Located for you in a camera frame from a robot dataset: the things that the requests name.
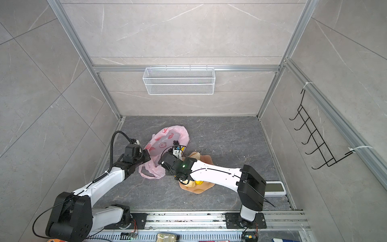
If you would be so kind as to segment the beige fake potato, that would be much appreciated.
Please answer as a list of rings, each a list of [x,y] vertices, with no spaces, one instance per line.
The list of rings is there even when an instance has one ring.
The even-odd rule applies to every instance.
[[[201,160],[201,154],[199,152],[192,152],[189,158],[193,158],[196,160]]]

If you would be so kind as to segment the pink scalloped bowl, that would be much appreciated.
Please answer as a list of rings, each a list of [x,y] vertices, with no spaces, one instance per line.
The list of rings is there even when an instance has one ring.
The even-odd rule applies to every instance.
[[[199,152],[192,152],[189,156],[190,158],[195,158],[197,160],[200,160],[206,164],[213,165],[213,161],[211,156],[209,155],[201,155]],[[204,191],[214,187],[214,183],[210,183],[207,181],[190,181],[187,185],[179,183],[179,186],[181,189],[195,193],[195,194],[201,194]]]

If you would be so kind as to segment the pink plastic bag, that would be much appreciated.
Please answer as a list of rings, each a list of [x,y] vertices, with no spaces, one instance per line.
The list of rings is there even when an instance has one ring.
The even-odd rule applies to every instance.
[[[158,164],[163,152],[166,152],[178,141],[180,145],[186,146],[189,142],[189,134],[183,126],[171,126],[163,128],[145,146],[150,154],[150,161],[139,166],[139,174],[146,179],[160,179],[165,176],[165,169]]]

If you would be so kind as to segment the beige fake mushroom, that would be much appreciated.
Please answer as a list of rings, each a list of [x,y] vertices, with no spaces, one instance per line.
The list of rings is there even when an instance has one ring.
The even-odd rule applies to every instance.
[[[196,183],[195,183],[195,181],[186,180],[186,181],[184,182],[184,185],[185,185],[186,187],[191,188],[191,187],[195,187],[195,186],[196,186]]]

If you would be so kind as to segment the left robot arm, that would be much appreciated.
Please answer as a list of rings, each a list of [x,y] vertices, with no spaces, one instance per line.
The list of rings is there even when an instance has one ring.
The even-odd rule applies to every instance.
[[[95,181],[72,193],[59,194],[46,226],[46,236],[66,242],[82,242],[91,232],[109,225],[129,227],[133,221],[129,206],[113,204],[104,209],[93,206],[150,159],[148,150],[138,144],[129,144],[118,161]]]

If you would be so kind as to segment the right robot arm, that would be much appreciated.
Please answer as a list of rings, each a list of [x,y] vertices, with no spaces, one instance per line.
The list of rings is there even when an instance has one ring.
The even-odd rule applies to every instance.
[[[176,180],[203,181],[229,188],[238,193],[242,207],[240,217],[253,222],[256,214],[263,210],[266,181],[249,165],[242,168],[226,168],[204,163],[192,157],[181,160],[165,153],[158,162]]]

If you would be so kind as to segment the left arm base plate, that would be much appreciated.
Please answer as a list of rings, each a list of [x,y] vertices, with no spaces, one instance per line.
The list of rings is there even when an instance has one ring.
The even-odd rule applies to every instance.
[[[147,213],[132,213],[131,217],[126,222],[119,222],[116,224],[111,224],[105,226],[105,229],[145,229],[146,221],[147,221]]]

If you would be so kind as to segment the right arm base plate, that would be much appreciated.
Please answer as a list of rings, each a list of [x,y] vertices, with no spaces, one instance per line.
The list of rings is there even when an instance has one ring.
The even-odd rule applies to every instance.
[[[255,213],[254,220],[248,221],[243,219],[240,213],[225,213],[226,220],[226,228],[227,229],[242,229],[242,228],[250,228],[250,229],[266,229],[267,224],[263,213]]]

